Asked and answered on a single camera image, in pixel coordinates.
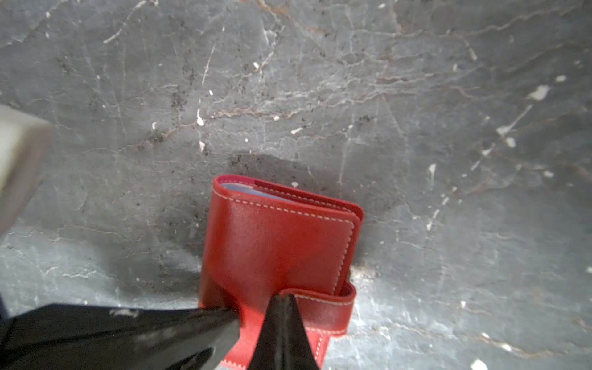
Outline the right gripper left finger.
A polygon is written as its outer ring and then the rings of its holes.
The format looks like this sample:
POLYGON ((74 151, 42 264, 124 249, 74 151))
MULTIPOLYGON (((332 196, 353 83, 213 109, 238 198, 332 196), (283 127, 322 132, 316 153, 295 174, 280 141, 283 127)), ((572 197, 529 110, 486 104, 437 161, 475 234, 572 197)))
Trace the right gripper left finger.
POLYGON ((214 369, 239 339, 226 308, 46 305, 1 322, 3 369, 214 369))

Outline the red leather card holder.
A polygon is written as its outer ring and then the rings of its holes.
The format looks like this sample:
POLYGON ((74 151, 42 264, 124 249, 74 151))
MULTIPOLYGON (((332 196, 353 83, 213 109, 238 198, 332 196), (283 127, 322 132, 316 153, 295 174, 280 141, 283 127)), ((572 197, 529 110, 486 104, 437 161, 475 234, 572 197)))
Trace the red leather card holder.
POLYGON ((348 273, 363 218, 347 201, 251 177, 214 178, 199 305, 240 316, 240 338, 223 365, 248 367, 276 294, 295 297, 314 360, 324 362, 352 316, 348 273))

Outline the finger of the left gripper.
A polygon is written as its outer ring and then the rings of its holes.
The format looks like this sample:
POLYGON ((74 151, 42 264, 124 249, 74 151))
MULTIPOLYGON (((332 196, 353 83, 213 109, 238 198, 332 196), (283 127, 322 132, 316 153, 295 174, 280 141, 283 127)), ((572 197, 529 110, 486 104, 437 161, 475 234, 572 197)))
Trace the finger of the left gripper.
POLYGON ((39 182, 53 125, 1 106, 1 234, 15 223, 39 182))

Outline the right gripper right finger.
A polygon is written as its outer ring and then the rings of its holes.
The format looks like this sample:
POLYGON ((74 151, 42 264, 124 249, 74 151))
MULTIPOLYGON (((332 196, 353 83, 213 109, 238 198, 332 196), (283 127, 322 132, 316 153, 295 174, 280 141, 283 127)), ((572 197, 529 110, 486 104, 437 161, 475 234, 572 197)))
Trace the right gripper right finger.
POLYGON ((248 368, 319 370, 294 295, 271 298, 248 368))

